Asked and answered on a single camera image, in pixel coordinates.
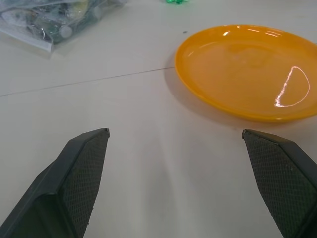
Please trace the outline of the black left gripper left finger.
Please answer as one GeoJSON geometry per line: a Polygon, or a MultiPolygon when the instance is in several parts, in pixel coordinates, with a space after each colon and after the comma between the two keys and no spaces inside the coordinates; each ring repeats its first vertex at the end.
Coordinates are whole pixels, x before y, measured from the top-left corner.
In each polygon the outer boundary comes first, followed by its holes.
{"type": "Polygon", "coordinates": [[[99,192],[108,128],[83,133],[34,179],[0,227],[2,238],[82,238],[99,192]]]}

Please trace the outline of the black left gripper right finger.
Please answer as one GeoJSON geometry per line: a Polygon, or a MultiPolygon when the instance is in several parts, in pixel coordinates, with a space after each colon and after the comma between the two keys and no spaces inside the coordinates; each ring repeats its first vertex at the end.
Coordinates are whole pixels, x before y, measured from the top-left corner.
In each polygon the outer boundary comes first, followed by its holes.
{"type": "Polygon", "coordinates": [[[242,132],[258,190],[285,238],[317,236],[317,165],[293,141],[242,132]]]}

